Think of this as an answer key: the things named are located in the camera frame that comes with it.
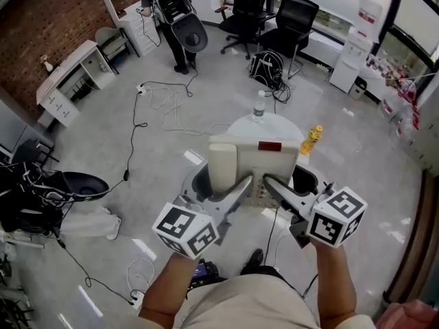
black shoe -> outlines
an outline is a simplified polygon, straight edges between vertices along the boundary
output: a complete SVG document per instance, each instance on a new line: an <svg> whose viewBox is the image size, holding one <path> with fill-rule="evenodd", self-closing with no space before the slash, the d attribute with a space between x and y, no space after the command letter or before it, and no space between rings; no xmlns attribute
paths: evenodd
<svg viewBox="0 0 439 329"><path fill-rule="evenodd" d="M195 60L189 61L189 66L197 70L197 62Z"/></svg>
<svg viewBox="0 0 439 329"><path fill-rule="evenodd" d="M181 73L181 74L189 74L189 69L187 69L186 65L184 67L175 66L174 67L175 72Z"/></svg>
<svg viewBox="0 0 439 329"><path fill-rule="evenodd" d="M244 268L258 267L258 266L262 265L262 262L263 262L263 251L262 251L262 249L256 249L250 255L250 258L248 259Z"/></svg>

concrete floor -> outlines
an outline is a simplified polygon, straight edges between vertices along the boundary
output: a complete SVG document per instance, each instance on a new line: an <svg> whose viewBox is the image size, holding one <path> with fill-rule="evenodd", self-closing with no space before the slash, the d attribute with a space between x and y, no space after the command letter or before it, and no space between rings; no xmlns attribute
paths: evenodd
<svg viewBox="0 0 439 329"><path fill-rule="evenodd" d="M207 30L209 45L197 57L200 74L190 85L193 97L187 98L182 91L178 98L186 101L178 110L180 125L197 130L209 130L212 123L232 123L249 114L257 91L263 88L248 77L248 61L242 50L238 47L237 55L230 51L220 55L226 35L214 27ZM59 130L56 156L61 163L57 169L90 173L110 186L118 183L131 150L135 87L147 80L187 83L193 75L193 71L190 75L176 74L173 67L174 59L165 42L144 58L130 56L119 67L121 74L114 84L93 91L82 100L78 104L80 116L71 127ZM376 105L368 98L351 99L330 85L325 74L310 63L289 84L294 89L292 97L286 105L277 104L277 113L293 121L303 134L317 124L324 127L323 139L312 152L310 164L339 186L351 187L369 203L360 229L346 243L346 251L358 294L357 310L373 315L405 250L418 203L421 171L404 154L391 148L388 124L381 120ZM159 90L153 99L154 106L168 96ZM184 153L192 149L206 158L207 136L187 136L162 128L162 113L173 106L169 103L153 110L148 97L139 98L136 123L147 121L149 125L136 130L129 182L99 201L78 203L71 211L88 213L103 205L123 219L116 241L69 236L66 244L92 277L126 297L130 293L126 284L127 266L146 256L137 246L139 240L157 255L156 274L170 255L151 227L165 203L172 202L180 192L185 176L194 167ZM352 111L353 117L344 108ZM268 110L273 111L272 99ZM165 117L165 126L175 127L173 114ZM225 130L226 127L217 126L210 132ZM223 246L213 246L204 257L216 263L223 276L237 275L254 248L266 249L273 218L273 212L238 210L231 219L233 226ZM285 235L278 248L276 266L303 292L316 274L315 254L312 248L301 250L297 246L287 228L283 229L286 219L280 216L277 221L267 264L274 264L278 240ZM60 314L75 329L105 327L84 301L78 286L94 301L103 318L134 312L100 285L88 289L81 269L65 251L54 240L43 242L44 250L18 247L17 260L23 285L36 309L39 328L63 328ZM149 265L137 264L136 271L146 278L152 275ZM130 279L134 287L145 288L143 281L134 276ZM316 293L315 284L307 298L314 311Z"/></svg>

black bag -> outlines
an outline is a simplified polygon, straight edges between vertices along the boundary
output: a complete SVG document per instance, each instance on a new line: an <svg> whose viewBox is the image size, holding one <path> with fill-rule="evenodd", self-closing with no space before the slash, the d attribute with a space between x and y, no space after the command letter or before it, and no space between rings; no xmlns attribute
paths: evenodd
<svg viewBox="0 0 439 329"><path fill-rule="evenodd" d="M282 57L273 51L262 51L253 56L250 77L272 90L282 86Z"/></svg>

forearm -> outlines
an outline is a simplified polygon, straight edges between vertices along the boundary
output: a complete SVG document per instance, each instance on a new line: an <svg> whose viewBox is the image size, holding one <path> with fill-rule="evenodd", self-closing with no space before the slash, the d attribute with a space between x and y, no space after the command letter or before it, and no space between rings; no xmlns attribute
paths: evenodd
<svg viewBox="0 0 439 329"><path fill-rule="evenodd" d="M151 8L144 8L140 13L144 17L149 17L151 16Z"/></svg>
<svg viewBox="0 0 439 329"><path fill-rule="evenodd" d="M171 328L197 265L198 260L173 254L143 297L139 316L155 321L164 328Z"/></svg>
<svg viewBox="0 0 439 329"><path fill-rule="evenodd" d="M357 295L344 248L321 245L316 251L320 323L322 329L333 329L355 315Z"/></svg>

fiducial marker cube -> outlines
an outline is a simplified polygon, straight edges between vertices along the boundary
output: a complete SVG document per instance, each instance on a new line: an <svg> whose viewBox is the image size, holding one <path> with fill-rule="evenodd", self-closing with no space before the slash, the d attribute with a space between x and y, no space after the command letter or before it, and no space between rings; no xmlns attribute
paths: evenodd
<svg viewBox="0 0 439 329"><path fill-rule="evenodd" d="M307 235L339 247L357 231L367 207L360 196L345 186L313 207Z"/></svg>
<svg viewBox="0 0 439 329"><path fill-rule="evenodd" d="M152 230L169 249L193 260L219 238L211 216L170 203L162 209Z"/></svg>

